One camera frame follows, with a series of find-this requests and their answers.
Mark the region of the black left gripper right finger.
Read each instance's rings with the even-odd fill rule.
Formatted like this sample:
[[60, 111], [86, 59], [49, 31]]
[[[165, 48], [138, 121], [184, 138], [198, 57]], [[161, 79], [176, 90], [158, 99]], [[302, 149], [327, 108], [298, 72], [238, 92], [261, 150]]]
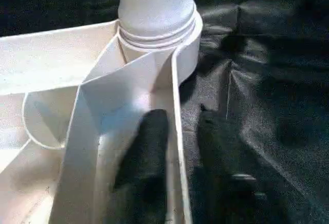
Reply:
[[205, 105], [199, 110], [196, 142], [203, 222], [288, 223], [276, 194], [256, 172], [258, 159], [240, 140], [237, 125]]

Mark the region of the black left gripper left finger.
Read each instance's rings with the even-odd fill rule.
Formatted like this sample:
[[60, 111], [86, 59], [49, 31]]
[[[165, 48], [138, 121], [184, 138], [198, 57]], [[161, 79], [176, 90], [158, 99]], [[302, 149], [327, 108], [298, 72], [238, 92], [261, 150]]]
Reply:
[[169, 120], [164, 109], [145, 113], [109, 189], [103, 223], [165, 223]]

